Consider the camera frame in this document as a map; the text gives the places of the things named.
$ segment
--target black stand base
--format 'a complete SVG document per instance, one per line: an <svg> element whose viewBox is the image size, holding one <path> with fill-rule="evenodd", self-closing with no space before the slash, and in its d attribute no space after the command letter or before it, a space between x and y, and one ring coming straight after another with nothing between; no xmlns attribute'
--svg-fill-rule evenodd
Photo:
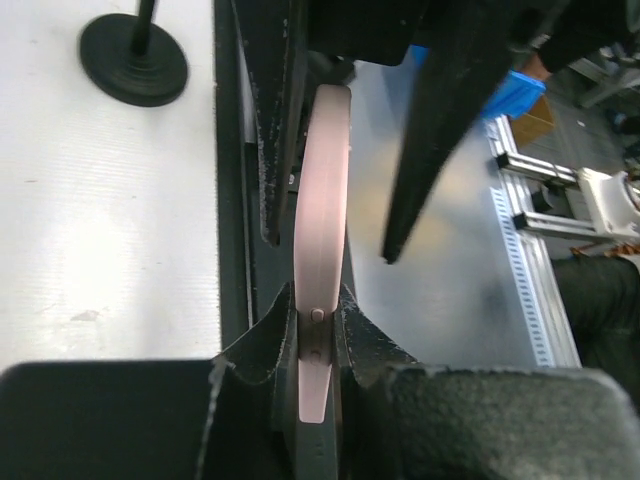
<svg viewBox="0 0 640 480"><path fill-rule="evenodd" d="M140 107L166 105L187 84L187 60L173 37L155 24L146 53L133 53L137 19L112 14L93 20L80 36L80 61L91 80L111 97Z"/></svg>

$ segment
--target cardboard box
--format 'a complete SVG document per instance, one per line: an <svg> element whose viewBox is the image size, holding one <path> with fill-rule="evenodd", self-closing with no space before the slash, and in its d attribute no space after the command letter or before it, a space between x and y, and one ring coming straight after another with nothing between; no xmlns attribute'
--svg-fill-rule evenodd
<svg viewBox="0 0 640 480"><path fill-rule="evenodd" d="M520 118L511 120L511 131L518 149L546 135L555 127L551 106L547 97L542 95L531 110Z"/></svg>

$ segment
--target blue plastic bin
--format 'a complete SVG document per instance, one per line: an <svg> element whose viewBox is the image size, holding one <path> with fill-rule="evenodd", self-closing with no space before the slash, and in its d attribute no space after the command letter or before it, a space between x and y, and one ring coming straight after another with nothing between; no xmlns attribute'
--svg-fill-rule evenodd
<svg viewBox="0 0 640 480"><path fill-rule="evenodd" d="M427 48L415 45L411 47L411 54L418 65L424 62L427 53ZM485 105L482 117L491 119L509 115L511 118L518 118L533 107L545 90L543 82L511 70L504 83Z"/></svg>

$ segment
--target gray padded block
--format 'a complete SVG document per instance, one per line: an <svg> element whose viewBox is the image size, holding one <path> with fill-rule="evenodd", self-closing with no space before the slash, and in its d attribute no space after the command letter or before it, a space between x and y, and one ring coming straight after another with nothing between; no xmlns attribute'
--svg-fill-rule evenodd
<svg viewBox="0 0 640 480"><path fill-rule="evenodd" d="M384 392L394 478L640 478L638 420L600 372L398 366Z"/></svg>

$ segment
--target metal sheet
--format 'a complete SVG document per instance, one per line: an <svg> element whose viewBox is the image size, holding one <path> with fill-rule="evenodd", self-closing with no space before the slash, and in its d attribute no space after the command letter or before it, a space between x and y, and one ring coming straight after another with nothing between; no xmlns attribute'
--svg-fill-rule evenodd
<svg viewBox="0 0 640 480"><path fill-rule="evenodd" d="M358 303L419 360L453 367L536 365L491 188L501 188L482 125L443 171L400 261L380 258L415 66L358 66L351 85L348 229Z"/></svg>

